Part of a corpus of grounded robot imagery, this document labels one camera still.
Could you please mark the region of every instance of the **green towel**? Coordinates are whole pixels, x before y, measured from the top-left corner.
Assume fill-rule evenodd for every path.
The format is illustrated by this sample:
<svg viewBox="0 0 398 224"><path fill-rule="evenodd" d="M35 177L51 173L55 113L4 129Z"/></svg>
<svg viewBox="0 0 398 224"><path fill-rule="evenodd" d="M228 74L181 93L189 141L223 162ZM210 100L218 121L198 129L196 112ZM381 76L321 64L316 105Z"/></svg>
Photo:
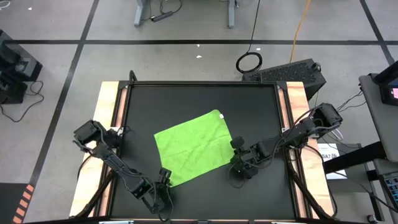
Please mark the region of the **green towel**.
<svg viewBox="0 0 398 224"><path fill-rule="evenodd" d="M229 163L231 135L218 110L155 134L162 167L177 186Z"/></svg>

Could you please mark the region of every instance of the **black table surface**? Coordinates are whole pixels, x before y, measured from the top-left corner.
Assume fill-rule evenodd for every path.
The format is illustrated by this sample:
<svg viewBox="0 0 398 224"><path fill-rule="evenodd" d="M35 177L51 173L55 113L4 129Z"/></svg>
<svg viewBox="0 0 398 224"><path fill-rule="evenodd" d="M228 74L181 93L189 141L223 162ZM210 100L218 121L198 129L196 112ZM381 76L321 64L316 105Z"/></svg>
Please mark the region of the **black table surface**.
<svg viewBox="0 0 398 224"><path fill-rule="evenodd" d="M161 164L154 134L215 109L224 115L231 136L242 136L246 147L274 137L281 129L275 98L271 86L135 86L126 119L132 131L125 135L121 158L157 180ZM229 185L228 169L229 164L173 187L172 218L294 219L290 182L281 152L270 167L259 170L241 189ZM157 218L124 188L120 178L111 215Z"/></svg>
<svg viewBox="0 0 398 224"><path fill-rule="evenodd" d="M369 75L361 76L359 82L386 156L391 162L398 162L398 106L382 103L379 86Z"/></svg>

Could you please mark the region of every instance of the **wooden table frame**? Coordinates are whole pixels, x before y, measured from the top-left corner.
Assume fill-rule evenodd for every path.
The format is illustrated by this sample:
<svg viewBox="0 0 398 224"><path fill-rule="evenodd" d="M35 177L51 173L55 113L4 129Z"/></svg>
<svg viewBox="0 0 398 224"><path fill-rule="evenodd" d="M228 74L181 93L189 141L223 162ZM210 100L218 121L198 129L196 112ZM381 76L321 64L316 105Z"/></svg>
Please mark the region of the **wooden table frame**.
<svg viewBox="0 0 398 224"><path fill-rule="evenodd" d="M282 111L282 117L285 128L289 127L292 120L295 121L304 112L308 111L307 97L305 96L304 86L302 82L287 82L285 91L279 88L279 102ZM98 101L94 113L93 120L99 121L106 129L109 129L112 124L116 128L123 124L123 114L127 110L126 96L128 96L127 88L119 90L119 82L103 82L99 91ZM316 139L309 139L308 145L318 149ZM295 158L294 152L290 153L292 159ZM295 170L302 172L305 177L305 184L307 189L311 192L319 205L322 206L327 214L333 214L333 206L331 204L329 190L326 182L325 173L323 171L322 160L319 156L308 148L303 148L301 154L301 166L294 162ZM103 161L97 158L90 158L83 166L80 172L80 177L75 190L70 216L79 213L84 206L90 201L93 194L96 192L100 185L101 175L103 175ZM97 209L99 216L107 215L107 204L110 196L110 185L107 186L99 206ZM296 199L298 205L298 215L302 218L313 217L316 214L309 209L308 204L304 201L300 189L295 185ZM224 220L224 221L242 221L247 220ZM257 222L270 221L270 220L255 220Z"/></svg>

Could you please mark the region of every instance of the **white cable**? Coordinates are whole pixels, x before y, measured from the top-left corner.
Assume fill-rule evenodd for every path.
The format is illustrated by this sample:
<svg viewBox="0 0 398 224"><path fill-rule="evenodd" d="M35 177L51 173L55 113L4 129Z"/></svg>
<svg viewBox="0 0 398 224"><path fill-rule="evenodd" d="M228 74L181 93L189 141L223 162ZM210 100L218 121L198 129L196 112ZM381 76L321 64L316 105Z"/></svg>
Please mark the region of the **white cable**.
<svg viewBox="0 0 398 224"><path fill-rule="evenodd" d="M7 8L11 4L10 1L0 1L0 4L2 4L3 2L6 2L7 4L5 6L0 6L0 11L1 11L1 9Z"/></svg>
<svg viewBox="0 0 398 224"><path fill-rule="evenodd" d="M334 134L336 136L336 138L338 138L340 141L342 141L344 139L343 134L339 131L338 128L336 128L335 130L331 131L331 133Z"/></svg>

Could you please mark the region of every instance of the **desk leg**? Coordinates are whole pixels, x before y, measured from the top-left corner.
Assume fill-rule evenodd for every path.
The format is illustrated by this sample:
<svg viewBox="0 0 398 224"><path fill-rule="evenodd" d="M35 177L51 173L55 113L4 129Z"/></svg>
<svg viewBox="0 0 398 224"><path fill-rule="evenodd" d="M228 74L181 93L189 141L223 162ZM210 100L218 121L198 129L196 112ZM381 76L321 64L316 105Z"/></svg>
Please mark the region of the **desk leg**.
<svg viewBox="0 0 398 224"><path fill-rule="evenodd" d="M357 149L353 152L326 161L323 165L326 174L336 172L358 164L370 162L373 159L383 159L386 157L381 142L375 142L368 146Z"/></svg>
<svg viewBox="0 0 398 224"><path fill-rule="evenodd" d="M235 26L235 0L228 0L228 28Z"/></svg>
<svg viewBox="0 0 398 224"><path fill-rule="evenodd" d="M144 9L147 0L137 0L137 11L136 16L134 18L134 26L139 27L141 25L142 16L144 15Z"/></svg>

